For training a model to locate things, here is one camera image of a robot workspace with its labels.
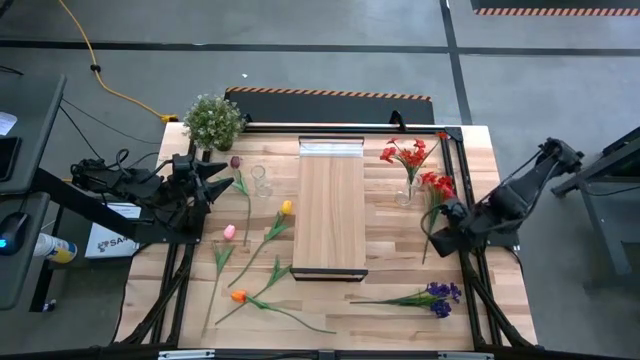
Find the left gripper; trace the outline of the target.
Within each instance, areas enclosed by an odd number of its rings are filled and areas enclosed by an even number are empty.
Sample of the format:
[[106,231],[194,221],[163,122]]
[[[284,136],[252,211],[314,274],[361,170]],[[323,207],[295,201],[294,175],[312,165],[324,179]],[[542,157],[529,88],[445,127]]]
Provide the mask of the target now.
[[176,201],[174,215],[202,215],[203,201],[214,203],[234,183],[233,178],[214,182],[200,180],[200,177],[212,177],[226,169],[226,162],[204,162],[190,154],[175,153],[171,157],[171,165],[172,174],[168,182]]

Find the maroon artificial tulip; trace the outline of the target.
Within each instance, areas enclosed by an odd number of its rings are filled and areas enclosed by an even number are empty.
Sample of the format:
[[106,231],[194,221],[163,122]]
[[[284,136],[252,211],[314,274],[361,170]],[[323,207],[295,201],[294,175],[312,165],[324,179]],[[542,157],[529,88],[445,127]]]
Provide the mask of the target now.
[[230,166],[233,170],[233,186],[242,194],[245,196],[246,200],[247,200],[247,215],[246,215],[246,225],[245,225],[245,233],[244,233],[244,238],[243,238],[243,245],[246,246],[247,245],[247,240],[248,240],[248,234],[249,234],[249,229],[250,229],[250,224],[251,224],[251,213],[252,213],[252,202],[251,202],[251,196],[249,194],[249,190],[248,190],[248,186],[244,180],[244,177],[242,175],[242,171],[240,169],[241,166],[241,159],[239,156],[232,156],[230,159]]

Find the pink artificial tulip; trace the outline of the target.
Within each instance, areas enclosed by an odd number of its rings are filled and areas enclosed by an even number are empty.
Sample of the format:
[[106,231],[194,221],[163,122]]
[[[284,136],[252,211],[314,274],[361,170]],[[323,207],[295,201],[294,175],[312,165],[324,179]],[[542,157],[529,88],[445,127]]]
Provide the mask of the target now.
[[203,328],[201,331],[202,337],[205,336],[207,332],[207,327],[210,322],[220,276],[235,248],[235,246],[231,244],[231,242],[234,239],[235,233],[236,233],[236,227],[234,225],[228,225],[222,233],[223,241],[221,243],[215,243],[213,245],[213,255],[214,255],[214,260],[216,265],[216,272],[215,272],[213,290],[211,293],[209,304],[207,306],[207,313],[206,313]]

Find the red artificial flower bunch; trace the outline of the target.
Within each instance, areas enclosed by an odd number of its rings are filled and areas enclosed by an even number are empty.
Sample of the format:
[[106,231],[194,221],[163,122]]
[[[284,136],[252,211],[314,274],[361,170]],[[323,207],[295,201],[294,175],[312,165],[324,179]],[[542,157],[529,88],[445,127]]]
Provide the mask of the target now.
[[422,255],[422,263],[425,263],[430,244],[429,236],[433,232],[439,211],[446,200],[455,196],[455,192],[453,179],[448,175],[436,175],[434,172],[428,172],[422,174],[420,178],[426,194],[426,212],[420,220],[421,230],[426,236]]
[[381,151],[379,159],[390,164],[399,163],[406,172],[406,179],[415,175],[420,178],[420,170],[429,156],[436,150],[438,143],[428,148],[424,140],[415,138],[412,147],[407,148],[401,147],[398,141],[399,138],[397,137],[389,139],[386,147]]

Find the purple artificial flower bunch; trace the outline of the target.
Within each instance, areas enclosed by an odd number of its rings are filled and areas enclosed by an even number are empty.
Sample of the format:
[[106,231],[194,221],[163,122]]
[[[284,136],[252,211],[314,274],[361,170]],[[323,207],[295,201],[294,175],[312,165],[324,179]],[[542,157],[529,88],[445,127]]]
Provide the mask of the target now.
[[402,307],[424,308],[437,318],[447,318],[452,312],[451,303],[460,303],[462,290],[453,282],[429,283],[424,290],[417,293],[386,300],[352,301],[352,304],[396,305]]

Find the yellow artificial tulip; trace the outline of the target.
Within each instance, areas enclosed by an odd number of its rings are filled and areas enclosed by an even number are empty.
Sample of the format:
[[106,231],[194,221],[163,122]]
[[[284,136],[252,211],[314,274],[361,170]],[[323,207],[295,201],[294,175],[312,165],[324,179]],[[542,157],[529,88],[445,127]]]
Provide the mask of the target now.
[[229,283],[229,287],[233,286],[245,275],[245,273],[250,269],[253,262],[255,261],[255,258],[259,255],[259,253],[266,245],[271,243],[281,232],[289,228],[289,225],[286,223],[286,217],[290,216],[292,213],[293,202],[291,200],[285,200],[281,204],[269,232],[264,236],[263,241],[257,247],[256,251],[251,255],[249,261],[242,269],[242,271],[234,278],[233,281]]

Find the potted green plant white blossoms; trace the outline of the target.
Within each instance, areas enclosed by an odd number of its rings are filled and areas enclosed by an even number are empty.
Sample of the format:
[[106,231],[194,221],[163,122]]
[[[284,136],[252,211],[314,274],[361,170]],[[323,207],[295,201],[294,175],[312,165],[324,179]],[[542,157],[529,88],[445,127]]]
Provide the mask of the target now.
[[222,96],[198,95],[184,117],[185,134],[202,149],[229,151],[246,120],[235,102]]

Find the red artificial tulip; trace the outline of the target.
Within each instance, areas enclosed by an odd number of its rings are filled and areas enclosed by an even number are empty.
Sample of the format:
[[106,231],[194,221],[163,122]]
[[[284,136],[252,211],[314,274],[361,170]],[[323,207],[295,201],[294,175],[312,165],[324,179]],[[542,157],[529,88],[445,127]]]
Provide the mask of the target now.
[[[264,292],[266,292],[267,290],[269,290],[271,287],[273,287],[280,279],[282,279],[284,276],[286,276],[287,274],[289,274],[291,271],[291,266],[288,265],[286,267],[282,267],[281,266],[281,261],[279,259],[279,257],[276,257],[274,260],[274,264],[271,270],[271,275],[269,277],[269,280],[266,282],[266,284],[264,285],[264,287],[259,290],[257,293],[250,293],[248,291],[246,291],[250,296],[255,297],[256,299],[259,299],[259,296],[262,295]],[[231,315],[233,315],[235,312],[237,312],[238,310],[240,310],[243,306],[245,306],[247,304],[240,304],[238,303],[238,306],[230,311],[229,313],[227,313],[226,315],[222,316],[220,319],[215,321],[215,325],[218,325],[219,323],[221,323],[222,321],[226,320],[228,317],[230,317]]]

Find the orange artificial tulip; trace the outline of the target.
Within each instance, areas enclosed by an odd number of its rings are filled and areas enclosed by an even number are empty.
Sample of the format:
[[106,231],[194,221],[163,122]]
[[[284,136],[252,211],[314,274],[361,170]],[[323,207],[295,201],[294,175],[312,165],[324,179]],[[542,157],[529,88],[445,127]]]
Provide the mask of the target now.
[[324,329],[320,329],[320,328],[311,326],[308,323],[306,323],[305,321],[303,321],[302,319],[300,319],[298,316],[293,315],[290,312],[284,311],[284,310],[279,309],[277,307],[273,307],[273,306],[271,306],[270,304],[268,304],[266,302],[260,301],[260,300],[256,299],[255,297],[250,296],[245,290],[233,291],[232,294],[231,294],[231,299],[234,302],[237,302],[237,303],[240,303],[240,304],[251,304],[251,305],[255,306],[256,308],[258,308],[260,310],[279,313],[281,315],[284,315],[286,317],[289,317],[289,318],[295,320],[296,322],[298,322],[299,324],[301,324],[302,326],[304,326],[305,328],[307,328],[307,329],[309,329],[311,331],[324,333],[324,334],[333,334],[333,331],[324,330]]

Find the white printed cardboard box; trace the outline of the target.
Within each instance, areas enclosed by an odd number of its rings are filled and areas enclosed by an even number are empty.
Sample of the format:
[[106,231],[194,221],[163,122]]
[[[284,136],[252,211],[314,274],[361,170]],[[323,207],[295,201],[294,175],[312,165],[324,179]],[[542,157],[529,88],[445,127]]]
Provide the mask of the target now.
[[[107,206],[128,219],[138,219],[141,214],[141,208],[130,203],[108,203]],[[85,257],[88,259],[130,257],[139,247],[140,245],[131,239],[93,223]]]

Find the black front crossbeam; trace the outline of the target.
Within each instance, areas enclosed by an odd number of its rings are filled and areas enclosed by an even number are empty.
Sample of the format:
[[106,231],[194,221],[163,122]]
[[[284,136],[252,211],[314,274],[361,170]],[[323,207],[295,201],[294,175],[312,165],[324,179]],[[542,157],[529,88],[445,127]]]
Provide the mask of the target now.
[[[213,360],[438,360],[439,352],[461,351],[491,353],[495,360],[634,360],[543,350],[487,345],[477,351],[462,350],[275,350],[213,349]],[[157,360],[161,351],[178,349],[169,344],[113,344],[82,349],[39,351],[0,355],[0,360]]]

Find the black smartphone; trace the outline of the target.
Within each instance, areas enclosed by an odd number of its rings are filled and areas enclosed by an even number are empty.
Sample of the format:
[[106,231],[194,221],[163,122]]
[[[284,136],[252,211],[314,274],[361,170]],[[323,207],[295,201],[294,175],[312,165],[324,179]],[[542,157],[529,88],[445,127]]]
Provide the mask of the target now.
[[8,181],[11,178],[20,145],[20,137],[0,138],[0,182]]

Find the black computer mouse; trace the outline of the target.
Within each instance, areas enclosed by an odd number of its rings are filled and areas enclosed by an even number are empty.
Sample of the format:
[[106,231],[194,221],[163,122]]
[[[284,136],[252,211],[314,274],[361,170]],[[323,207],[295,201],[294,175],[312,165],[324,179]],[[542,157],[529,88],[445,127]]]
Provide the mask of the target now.
[[0,221],[0,255],[12,256],[23,246],[30,216],[13,212]]

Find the black aluminium table frame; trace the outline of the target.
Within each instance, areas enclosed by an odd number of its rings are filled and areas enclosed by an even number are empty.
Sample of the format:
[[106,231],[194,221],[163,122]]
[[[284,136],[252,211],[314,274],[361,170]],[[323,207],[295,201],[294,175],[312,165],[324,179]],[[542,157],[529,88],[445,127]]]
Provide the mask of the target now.
[[[393,299],[424,289],[431,282],[461,283],[457,255],[440,257],[429,245],[422,263],[425,236],[419,221],[426,199],[418,194],[409,206],[394,201],[405,182],[401,166],[379,159],[387,141],[383,132],[358,130],[364,145],[366,267],[360,282],[297,281],[280,279],[259,296],[261,301],[298,316],[311,326],[333,331],[311,331],[295,320],[251,304],[215,325],[234,310],[234,290],[257,293],[269,280],[276,257],[281,265],[292,261],[294,233],[284,231],[266,245],[245,275],[229,287],[263,241],[275,213],[285,200],[298,198],[298,139],[314,129],[289,124],[251,128],[233,145],[245,170],[262,165],[272,187],[266,198],[251,196],[252,213],[247,245],[243,245],[247,200],[238,191],[226,191],[213,205],[204,237],[195,248],[185,306],[179,318],[178,344],[182,348],[222,349],[334,349],[334,350],[469,350],[473,346],[469,310],[465,302],[453,305],[451,315],[435,317],[426,309],[396,305],[352,304],[352,301]],[[235,246],[220,276],[207,332],[201,336],[214,285],[213,245],[223,241],[228,225],[236,227]]]

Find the silver metal bracket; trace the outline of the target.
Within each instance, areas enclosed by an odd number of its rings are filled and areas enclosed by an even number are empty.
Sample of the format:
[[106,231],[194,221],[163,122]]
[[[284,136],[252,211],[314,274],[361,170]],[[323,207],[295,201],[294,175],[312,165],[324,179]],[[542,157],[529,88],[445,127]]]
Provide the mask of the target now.
[[157,360],[213,360],[215,351],[211,349],[161,351]]
[[438,360],[495,360],[494,355],[491,353],[482,352],[439,352],[437,354]]

